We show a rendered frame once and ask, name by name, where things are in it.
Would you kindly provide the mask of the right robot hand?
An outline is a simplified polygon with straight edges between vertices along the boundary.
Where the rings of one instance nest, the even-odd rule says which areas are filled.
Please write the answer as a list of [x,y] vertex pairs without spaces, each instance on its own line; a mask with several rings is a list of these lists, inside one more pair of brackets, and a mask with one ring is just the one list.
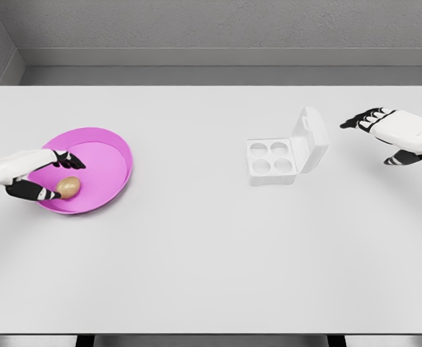
[[384,160],[388,166],[408,166],[422,160],[422,117],[404,110],[372,108],[343,122],[399,150]]

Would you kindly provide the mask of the beige egg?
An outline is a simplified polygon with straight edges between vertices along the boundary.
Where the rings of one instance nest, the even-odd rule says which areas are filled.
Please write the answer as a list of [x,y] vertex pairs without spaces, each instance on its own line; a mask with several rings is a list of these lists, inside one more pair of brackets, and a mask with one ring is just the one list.
[[76,176],[68,176],[61,179],[56,185],[56,191],[63,200],[68,200],[76,196],[80,190],[81,182]]

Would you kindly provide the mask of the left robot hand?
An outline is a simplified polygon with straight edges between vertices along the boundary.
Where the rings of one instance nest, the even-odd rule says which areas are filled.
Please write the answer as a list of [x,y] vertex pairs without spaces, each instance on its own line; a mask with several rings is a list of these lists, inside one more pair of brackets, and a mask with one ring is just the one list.
[[60,199],[61,194],[27,180],[27,175],[47,166],[80,170],[86,165],[73,153],[65,150],[40,148],[23,150],[0,158],[0,186],[12,197],[28,201]]

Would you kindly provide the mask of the white egg box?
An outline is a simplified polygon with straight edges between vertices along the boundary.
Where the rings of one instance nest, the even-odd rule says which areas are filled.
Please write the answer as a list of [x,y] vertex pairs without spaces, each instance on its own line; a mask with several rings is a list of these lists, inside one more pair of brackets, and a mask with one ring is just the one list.
[[293,184],[298,175],[317,167],[329,144],[320,112],[305,107],[289,137],[246,141],[249,184],[253,187]]

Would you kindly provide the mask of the pink round plate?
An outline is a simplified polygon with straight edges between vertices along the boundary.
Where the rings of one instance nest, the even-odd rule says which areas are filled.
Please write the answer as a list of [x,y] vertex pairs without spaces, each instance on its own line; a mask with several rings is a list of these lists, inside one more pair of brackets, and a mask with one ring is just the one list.
[[84,127],[69,130],[49,140],[43,147],[66,150],[86,166],[85,169],[74,170],[49,165],[28,175],[28,180],[52,190],[62,179],[70,176],[79,179],[80,189],[73,198],[38,203],[55,213],[86,213],[102,207],[124,188],[132,173],[133,157],[129,145],[107,129]]

